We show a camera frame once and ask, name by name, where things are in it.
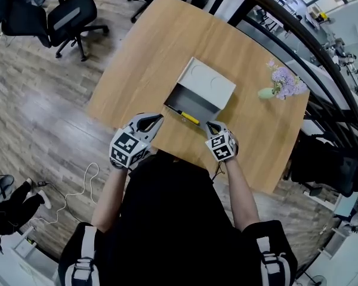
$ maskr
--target floor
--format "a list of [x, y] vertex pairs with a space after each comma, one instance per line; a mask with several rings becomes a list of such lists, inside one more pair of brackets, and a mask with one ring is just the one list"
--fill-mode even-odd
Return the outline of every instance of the floor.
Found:
[[[16, 185], [31, 177], [53, 183], [64, 195], [80, 192], [87, 166], [96, 162], [100, 173], [92, 186], [93, 198], [98, 200], [110, 171], [107, 153], [113, 129], [90, 119], [85, 107], [103, 70], [132, 28], [129, 18], [141, 2], [95, 3], [97, 23], [108, 24], [110, 34], [105, 37], [101, 32], [91, 32], [84, 37], [84, 49], [89, 53], [85, 63], [80, 62], [77, 46], [67, 46], [58, 60], [54, 58], [57, 48], [46, 49], [37, 38], [3, 36], [0, 41], [0, 173], [12, 174]], [[49, 12], [57, 0], [45, 4]], [[91, 167], [88, 176], [95, 172], [96, 168]], [[228, 186], [216, 182], [215, 189], [232, 218]], [[52, 222], [64, 202], [51, 186], [44, 190], [53, 209], [40, 207], [36, 217]], [[309, 262], [335, 224], [332, 213], [303, 196], [303, 189], [291, 182], [280, 182], [272, 195], [254, 195], [261, 219], [279, 219], [299, 265]], [[77, 218], [90, 221], [94, 204], [89, 185], [83, 195], [69, 197], [69, 206]], [[30, 224], [36, 231], [30, 237], [41, 249], [59, 258], [77, 223], [62, 210], [57, 223], [32, 220]], [[325, 225], [327, 231], [320, 235]]]

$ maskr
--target flower vase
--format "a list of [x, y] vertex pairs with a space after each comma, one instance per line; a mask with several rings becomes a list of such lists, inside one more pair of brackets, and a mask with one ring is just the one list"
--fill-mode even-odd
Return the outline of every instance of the flower vase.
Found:
[[257, 92], [258, 98], [262, 100], [267, 100], [269, 98], [273, 98], [275, 94], [273, 93], [273, 88], [263, 88], [262, 90]]

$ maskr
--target shoe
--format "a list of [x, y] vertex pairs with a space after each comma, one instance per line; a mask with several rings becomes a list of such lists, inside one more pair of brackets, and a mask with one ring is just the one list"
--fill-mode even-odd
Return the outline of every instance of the shoe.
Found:
[[50, 210], [52, 208], [52, 204], [50, 203], [50, 200], [48, 198], [48, 196], [46, 195], [46, 193], [43, 190], [40, 190], [37, 192], [37, 194], [39, 194], [42, 199], [44, 199], [44, 206]]
[[26, 194], [25, 200], [35, 195], [35, 186], [33, 180], [31, 178], [28, 178], [25, 180], [25, 182], [28, 182], [30, 184], [30, 191]]

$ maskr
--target yellow pen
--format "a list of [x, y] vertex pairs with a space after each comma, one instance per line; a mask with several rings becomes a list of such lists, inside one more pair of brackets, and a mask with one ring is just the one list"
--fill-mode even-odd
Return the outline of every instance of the yellow pen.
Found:
[[188, 113], [185, 113], [181, 110], [175, 109], [173, 106], [169, 105], [169, 108], [176, 111], [178, 114], [180, 114], [182, 117], [185, 117], [187, 120], [191, 121], [192, 123], [199, 125], [199, 120], [195, 119], [193, 116], [189, 115]]

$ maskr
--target purple flowers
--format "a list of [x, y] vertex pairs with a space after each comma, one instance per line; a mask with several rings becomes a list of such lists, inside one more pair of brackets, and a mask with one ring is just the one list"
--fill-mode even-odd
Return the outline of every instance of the purple flowers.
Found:
[[267, 63], [273, 70], [272, 81], [274, 84], [273, 94], [280, 100], [285, 100], [295, 94], [301, 94], [308, 90], [307, 85], [286, 67], [278, 67], [273, 60]]

